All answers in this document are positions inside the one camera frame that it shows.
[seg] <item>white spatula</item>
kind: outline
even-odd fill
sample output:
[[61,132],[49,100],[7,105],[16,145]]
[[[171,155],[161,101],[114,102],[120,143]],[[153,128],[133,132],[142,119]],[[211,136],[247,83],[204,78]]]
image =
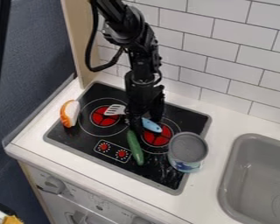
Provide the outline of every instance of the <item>white spatula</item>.
[[125,115],[125,106],[121,104],[112,104],[104,113],[105,116]]

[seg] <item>white countertop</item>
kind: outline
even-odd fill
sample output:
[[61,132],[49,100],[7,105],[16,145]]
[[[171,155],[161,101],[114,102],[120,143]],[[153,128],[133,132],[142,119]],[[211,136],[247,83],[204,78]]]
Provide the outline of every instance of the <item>white countertop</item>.
[[[113,75],[102,73],[97,80],[123,88],[123,79]],[[65,101],[78,98],[82,92],[77,80],[70,83],[6,147],[7,153],[75,181],[85,189],[95,189],[128,207],[159,219],[161,217],[164,223],[239,223],[221,210],[217,200],[217,189],[232,143],[238,136],[247,133],[280,140],[280,124],[165,92],[168,102],[197,110],[213,118],[206,135],[209,154],[203,170],[190,176],[185,190],[179,196],[172,196],[43,140],[43,135],[59,118],[60,106]]]

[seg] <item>can lid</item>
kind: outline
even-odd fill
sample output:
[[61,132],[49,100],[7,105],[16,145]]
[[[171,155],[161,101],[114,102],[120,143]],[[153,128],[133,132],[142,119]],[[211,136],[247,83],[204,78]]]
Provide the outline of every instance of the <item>can lid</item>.
[[169,153],[174,159],[187,163],[195,163],[207,156],[206,141],[191,132],[181,132],[174,136],[169,143]]

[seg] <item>cabinet door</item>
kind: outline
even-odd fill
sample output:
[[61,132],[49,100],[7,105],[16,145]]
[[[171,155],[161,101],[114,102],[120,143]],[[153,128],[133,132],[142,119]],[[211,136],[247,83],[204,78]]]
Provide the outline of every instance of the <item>cabinet door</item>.
[[40,190],[55,224],[118,224],[87,210],[60,194]]

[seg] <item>sink basin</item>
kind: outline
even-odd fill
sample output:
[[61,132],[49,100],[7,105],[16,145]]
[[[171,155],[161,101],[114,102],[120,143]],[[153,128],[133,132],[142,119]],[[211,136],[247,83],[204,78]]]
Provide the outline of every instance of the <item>sink basin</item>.
[[255,134],[238,137],[218,199],[241,223],[280,224],[280,141]]

